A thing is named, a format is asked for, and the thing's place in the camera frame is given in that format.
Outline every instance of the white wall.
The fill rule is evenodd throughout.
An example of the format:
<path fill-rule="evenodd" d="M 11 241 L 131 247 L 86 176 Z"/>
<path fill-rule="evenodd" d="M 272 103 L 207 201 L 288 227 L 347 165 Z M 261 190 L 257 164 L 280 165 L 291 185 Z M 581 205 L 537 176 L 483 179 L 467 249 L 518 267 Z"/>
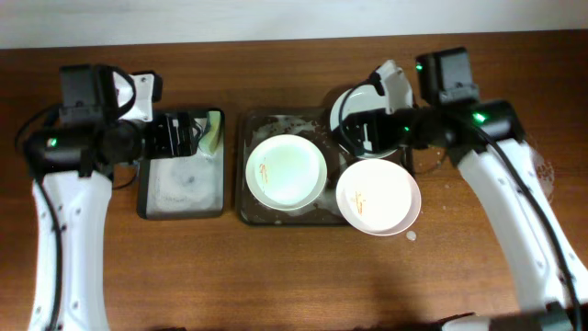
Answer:
<path fill-rule="evenodd" d="M 0 48 L 588 28 L 588 0 L 0 0 Z"/>

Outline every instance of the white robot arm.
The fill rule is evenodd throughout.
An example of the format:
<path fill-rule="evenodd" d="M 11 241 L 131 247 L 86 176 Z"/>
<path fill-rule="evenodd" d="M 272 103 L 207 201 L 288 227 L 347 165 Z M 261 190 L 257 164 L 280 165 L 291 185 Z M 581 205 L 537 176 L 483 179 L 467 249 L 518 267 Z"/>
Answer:
<path fill-rule="evenodd" d="M 498 144 L 547 214 L 573 276 L 578 300 L 588 302 L 588 271 L 561 231 L 541 190 L 529 146 L 513 139 Z M 458 170 L 480 199 L 492 224 L 513 275 L 521 310 L 530 313 L 545 311 L 553 302 L 560 303 L 562 307 L 571 306 L 545 228 L 496 151 L 491 146 L 487 152 L 480 154 L 472 151 L 459 163 Z M 489 317 L 468 316 L 447 322 L 443 331 L 486 331 L 491 330 L 491 324 Z M 572 330 L 570 322 L 562 329 Z"/>
<path fill-rule="evenodd" d="M 111 74 L 112 79 L 105 80 L 104 74 Z M 161 93 L 161 80 L 154 73 L 124 74 L 118 68 L 106 66 L 63 68 L 62 85 L 70 91 L 69 95 L 64 91 L 64 99 L 79 97 L 69 108 L 65 105 L 65 111 L 70 113 L 90 109 L 90 113 L 107 117 L 112 108 L 107 93 L 99 95 L 90 90 L 85 94 L 86 86 L 101 86 L 103 90 L 111 87 L 112 92 L 116 89 L 116 101 L 111 98 L 110 103 L 116 102 L 119 108 L 128 105 L 124 114 L 110 123 L 103 118 L 70 119 L 86 133 L 107 131 L 109 124 L 116 129 L 119 120 L 133 122 L 132 128 L 151 122 L 153 102 L 157 99 L 154 95 Z M 79 155 L 105 145 L 95 147 L 99 144 L 96 137 L 101 134 L 75 134 L 71 139 L 67 130 L 44 132 L 40 138 L 25 143 L 29 167 L 35 175 L 33 196 L 39 220 L 37 281 L 29 330 L 108 330 L 102 275 L 112 164 L 92 159 L 89 169 L 82 169 L 80 164 L 85 161 Z M 127 136 L 121 138 L 124 143 Z M 77 156 L 72 161 L 68 153 Z M 137 155 L 140 154 L 131 154 L 130 159 Z M 43 162 L 32 161 L 31 157 Z"/>

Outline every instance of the wire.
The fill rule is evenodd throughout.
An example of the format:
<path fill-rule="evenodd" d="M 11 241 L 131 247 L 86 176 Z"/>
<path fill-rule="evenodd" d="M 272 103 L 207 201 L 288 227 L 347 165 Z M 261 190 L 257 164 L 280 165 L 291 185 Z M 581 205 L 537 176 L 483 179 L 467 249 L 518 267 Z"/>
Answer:
<path fill-rule="evenodd" d="M 529 189 L 529 187 L 525 184 L 523 179 L 518 175 L 515 167 L 510 162 L 510 160 L 508 159 L 508 157 L 504 153 L 503 149 L 498 145 L 498 143 L 496 143 L 496 141 L 490 135 L 488 135 L 488 133 L 486 133 L 484 130 L 482 130 L 480 127 L 477 127 L 473 123 L 468 122 L 466 120 L 463 120 L 461 118 L 455 117 L 455 116 L 450 116 L 450 117 L 453 118 L 454 120 L 461 122 L 462 124 L 465 124 L 470 129 L 473 129 L 476 133 L 479 134 L 479 136 L 484 141 L 486 141 L 486 143 L 488 143 L 496 151 L 496 153 L 503 160 L 504 165 L 508 169 L 508 172 L 510 173 L 510 175 L 513 177 L 514 181 L 516 182 L 516 185 L 518 185 L 518 187 L 521 189 L 521 192 L 523 193 L 525 198 L 528 200 L 528 202 L 531 205 L 531 207 L 533 208 L 533 210 L 535 210 L 537 217 L 539 218 L 539 220 L 543 224 L 543 227 L 545 228 L 545 231 L 548 234 L 549 241 L 551 242 L 553 250 L 555 251 L 560 270 L 563 274 L 563 278 L 565 280 L 568 294 L 570 295 L 570 300 L 571 300 L 573 314 L 574 314 L 574 324 L 575 324 L 574 330 L 582 331 L 582 308 L 580 306 L 580 302 L 578 301 L 578 296 L 576 294 L 576 290 L 574 289 L 574 286 L 573 286 L 573 276 L 570 272 L 570 269 L 568 268 L 568 265 L 567 265 L 566 259 L 565 259 L 565 255 L 563 254 L 563 249 L 561 248 L 560 242 L 558 241 L 558 237 L 556 236 L 555 231 L 553 230 L 553 227 L 551 226 L 551 223 L 549 222 L 548 216 L 541 209 L 541 206 L 539 206 L 538 202 L 535 200 L 535 197 L 533 197 L 533 193 L 531 193 L 531 190 Z"/>
<path fill-rule="evenodd" d="M 32 124 L 35 120 L 38 120 L 41 116 L 43 116 L 45 114 L 50 114 L 52 112 L 59 111 L 59 109 L 61 107 L 62 107 L 62 104 L 54 104 L 54 105 L 48 106 L 47 108 L 38 111 L 35 115 L 31 116 L 23 125 L 21 125 L 20 129 L 18 129 L 17 134 L 15 135 L 15 151 L 17 153 L 19 152 L 18 142 L 20 141 L 20 137 L 28 129 L 30 124 Z"/>
<path fill-rule="evenodd" d="M 349 145 L 349 147 L 352 149 L 351 151 L 349 151 L 349 153 L 353 153 L 353 150 L 355 149 L 359 149 L 363 152 L 363 154 L 369 154 L 371 153 L 370 151 L 368 151 L 364 146 L 358 146 L 356 144 L 354 144 L 351 139 L 349 138 L 349 136 L 347 136 L 347 132 L 345 132 L 345 128 L 343 125 L 343 109 L 345 107 L 345 103 L 347 102 L 347 100 L 349 99 L 349 97 L 361 86 L 366 86 L 366 85 L 371 85 L 369 83 L 368 80 L 365 80 L 359 84 L 357 84 L 356 86 L 353 86 L 349 92 L 347 92 L 347 94 L 345 94 L 345 97 L 343 98 L 343 101 L 341 101 L 341 106 L 339 106 L 339 115 L 338 115 L 338 120 L 339 120 L 339 132 L 341 133 L 341 137 L 343 138 L 343 140 Z"/>
<path fill-rule="evenodd" d="M 203 152 L 202 148 L 200 148 L 200 139 L 204 138 L 204 136 L 209 133 L 209 131 L 210 131 L 209 123 L 208 122 L 206 123 L 205 129 L 202 129 L 202 124 L 198 123 L 196 120 L 194 121 L 194 124 L 196 124 L 196 128 L 194 128 L 194 129 L 198 132 L 197 134 L 195 134 L 195 136 L 197 137 L 196 139 L 198 140 L 198 150 L 200 152 Z"/>
<path fill-rule="evenodd" d="M 59 318 L 59 311 L 62 305 L 62 229 L 60 228 L 57 213 L 51 204 L 47 191 L 41 184 L 41 179 L 35 177 L 34 182 L 39 187 L 39 190 L 45 199 L 45 203 L 49 208 L 51 216 L 51 230 L 55 233 L 55 293 L 53 294 L 53 307 L 51 308 L 51 320 L 46 330 L 56 330 L 57 319 Z"/>
<path fill-rule="evenodd" d="M 411 177 L 416 178 L 414 171 L 414 158 L 412 147 L 402 147 L 401 149 L 401 166 L 408 171 Z"/>

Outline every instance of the green led light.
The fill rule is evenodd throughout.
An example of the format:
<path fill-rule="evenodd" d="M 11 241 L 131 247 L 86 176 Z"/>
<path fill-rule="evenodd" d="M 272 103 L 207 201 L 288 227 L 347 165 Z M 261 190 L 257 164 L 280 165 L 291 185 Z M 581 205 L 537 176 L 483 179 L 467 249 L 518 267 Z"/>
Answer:
<path fill-rule="evenodd" d="M 473 113 L 471 116 L 478 122 L 483 123 L 486 120 L 486 117 L 480 113 Z"/>

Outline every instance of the black tray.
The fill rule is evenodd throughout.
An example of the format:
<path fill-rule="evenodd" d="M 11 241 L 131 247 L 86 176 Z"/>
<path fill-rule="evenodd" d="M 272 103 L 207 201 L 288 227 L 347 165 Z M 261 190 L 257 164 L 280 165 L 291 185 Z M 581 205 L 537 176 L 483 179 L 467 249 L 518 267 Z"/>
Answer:
<path fill-rule="evenodd" d="M 335 199 L 337 181 L 358 159 L 342 149 L 329 132 L 329 111 L 323 108 L 272 108 L 252 111 L 241 118 L 237 154 L 235 209 L 249 225 L 348 225 Z M 324 191 L 296 211 L 276 211 L 259 202 L 243 176 L 249 154 L 262 141 L 279 134 L 296 134 L 313 142 L 327 163 Z M 400 162 L 398 151 L 384 159 Z"/>

